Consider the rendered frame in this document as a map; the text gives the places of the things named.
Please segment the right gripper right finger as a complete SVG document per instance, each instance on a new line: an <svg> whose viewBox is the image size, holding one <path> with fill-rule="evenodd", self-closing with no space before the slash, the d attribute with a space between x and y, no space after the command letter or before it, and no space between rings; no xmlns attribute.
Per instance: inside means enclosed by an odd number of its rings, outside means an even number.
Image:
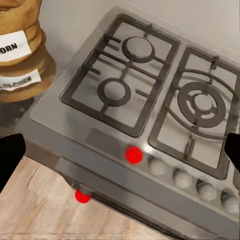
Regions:
<svg viewBox="0 0 240 240"><path fill-rule="evenodd" d="M240 134L229 133L224 146L224 152L240 173Z"/></svg>

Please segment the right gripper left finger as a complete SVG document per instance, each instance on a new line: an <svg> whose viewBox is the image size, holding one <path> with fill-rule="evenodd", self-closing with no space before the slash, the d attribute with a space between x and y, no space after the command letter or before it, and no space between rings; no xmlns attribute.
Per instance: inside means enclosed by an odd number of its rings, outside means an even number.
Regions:
<svg viewBox="0 0 240 240"><path fill-rule="evenodd" d="M26 152L26 143L21 133L0 138L0 193Z"/></svg>

